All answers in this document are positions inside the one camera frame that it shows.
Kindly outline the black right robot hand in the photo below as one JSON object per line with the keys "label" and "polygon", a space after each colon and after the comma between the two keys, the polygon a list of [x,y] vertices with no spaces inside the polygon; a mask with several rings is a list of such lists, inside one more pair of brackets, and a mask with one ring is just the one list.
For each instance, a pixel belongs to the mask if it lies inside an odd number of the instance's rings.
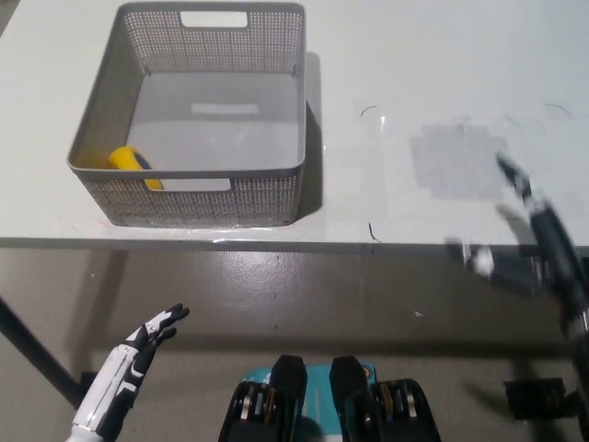
{"label": "black right robot hand", "polygon": [[569,338],[588,333],[588,276],[553,205],[529,175],[504,154],[496,156],[502,174],[523,203],[538,254],[501,252],[491,245],[452,239],[452,258],[479,278],[518,295],[556,296]]}

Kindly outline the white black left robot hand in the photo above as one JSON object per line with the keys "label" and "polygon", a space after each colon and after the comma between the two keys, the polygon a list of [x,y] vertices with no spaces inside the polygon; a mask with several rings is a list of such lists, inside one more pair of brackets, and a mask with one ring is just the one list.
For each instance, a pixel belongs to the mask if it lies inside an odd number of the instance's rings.
{"label": "white black left robot hand", "polygon": [[178,303],[140,325],[111,350],[79,405],[67,442],[118,438],[158,347],[176,335],[174,324],[189,314]]}

